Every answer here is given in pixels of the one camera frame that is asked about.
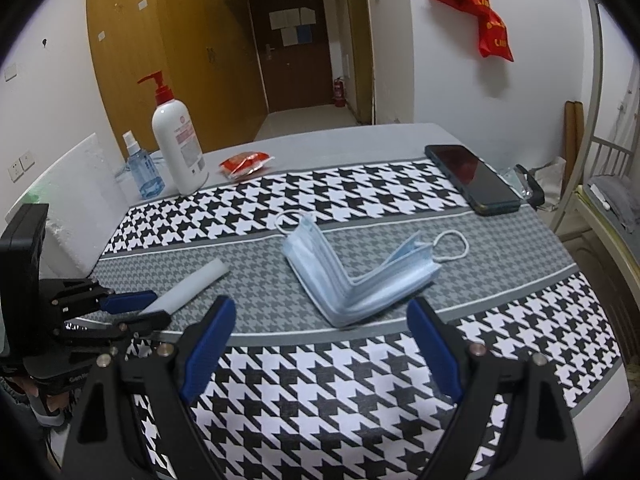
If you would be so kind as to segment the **left hand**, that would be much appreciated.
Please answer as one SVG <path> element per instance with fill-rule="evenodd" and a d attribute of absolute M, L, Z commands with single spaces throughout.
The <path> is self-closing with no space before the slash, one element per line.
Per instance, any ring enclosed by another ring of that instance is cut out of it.
<path fill-rule="evenodd" d="M 38 399 L 47 407 L 50 413 L 63 411 L 70 404 L 70 393 L 68 391 L 57 394 L 56 396 L 47 396 L 44 398 L 40 393 L 37 385 L 30 378 L 10 377 L 9 382 L 24 393 Z"/>

